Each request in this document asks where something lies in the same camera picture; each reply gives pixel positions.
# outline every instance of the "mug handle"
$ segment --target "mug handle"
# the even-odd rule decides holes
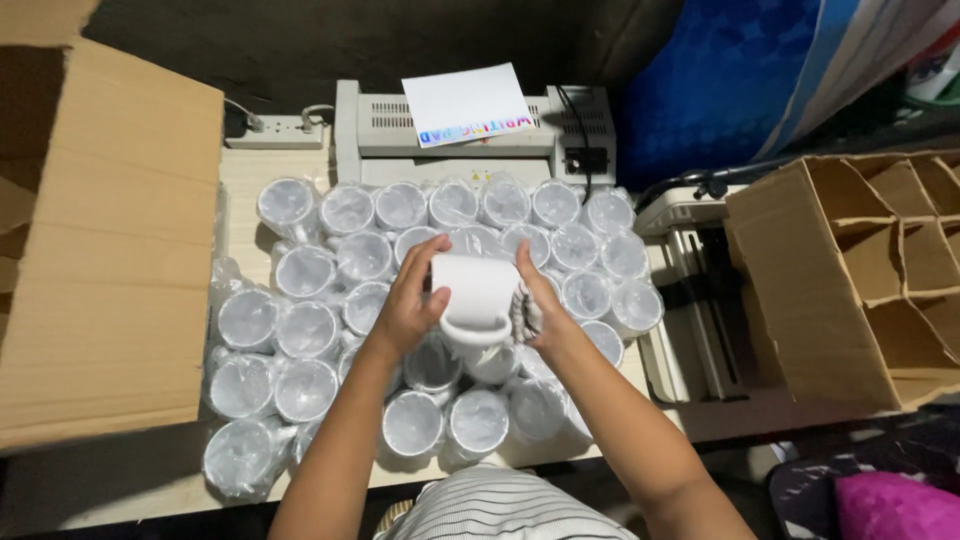
[[[444,313],[440,317],[440,330],[457,343],[469,347],[490,347],[502,343],[514,331],[509,319],[502,318],[502,320],[503,328],[490,331],[464,330],[450,324],[450,321],[446,318],[446,313]]]

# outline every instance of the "cardboard box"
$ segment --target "cardboard box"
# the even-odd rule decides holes
[[[752,340],[795,399],[912,410],[960,391],[952,161],[804,158],[728,197]]]
[[[223,94],[0,3],[0,449],[195,420]]]

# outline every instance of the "wooden desk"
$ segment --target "wooden desk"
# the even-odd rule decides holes
[[[256,282],[270,278],[269,253],[276,237],[259,224],[253,211],[263,185],[278,176],[307,176],[323,191],[329,175],[326,150],[224,151],[221,179],[230,196],[228,253],[245,276]],[[620,371],[648,395],[636,343],[627,349]],[[664,413],[693,442],[866,416],[865,411],[837,404],[798,405],[785,389],[755,391],[743,402],[677,405]],[[210,490],[200,471],[206,440],[218,426],[215,422],[173,426],[13,457],[0,507],[0,534],[91,527],[238,504]],[[596,446],[561,436],[526,448],[508,443],[486,460],[525,467],[598,455]],[[438,479],[448,473],[436,458],[415,469],[378,462],[370,487]],[[289,472],[284,472],[269,500],[279,500],[289,481]]]

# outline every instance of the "cable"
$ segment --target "cable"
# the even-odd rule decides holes
[[[303,132],[306,134],[312,134],[313,127],[318,124],[324,124],[324,125],[327,124],[326,121],[323,120],[322,118],[320,119],[320,122],[313,121],[313,118],[310,117],[310,113],[316,110],[333,110],[333,106],[332,105],[311,105],[310,107],[307,107],[300,113],[300,118],[303,119]]]
[[[590,155],[590,142],[587,138],[587,127],[584,126],[584,120],[580,117],[577,108],[573,106],[573,101],[570,99],[570,96],[566,95],[566,90],[560,85],[554,85],[554,88],[560,93],[560,101],[564,102],[564,107],[570,108],[570,110],[573,111],[573,115],[577,118],[577,123],[580,124],[580,133],[584,136],[584,163],[581,165],[584,168],[584,172],[587,173],[587,197],[584,198],[585,201],[589,198],[590,190],[593,188],[593,178],[590,174],[592,156]]]
[[[233,105],[237,109],[242,110],[243,113],[247,115],[247,127],[250,128],[250,131],[255,133],[260,133],[263,131],[263,120],[261,120],[259,116],[253,114],[249,110],[244,109],[242,105],[226,96],[224,97],[224,101]]]

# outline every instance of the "ceramic mug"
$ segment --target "ceramic mug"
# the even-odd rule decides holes
[[[516,266],[499,258],[439,253],[430,261],[427,287],[450,287],[440,330],[454,343],[490,347],[513,332],[510,304],[520,283]]]

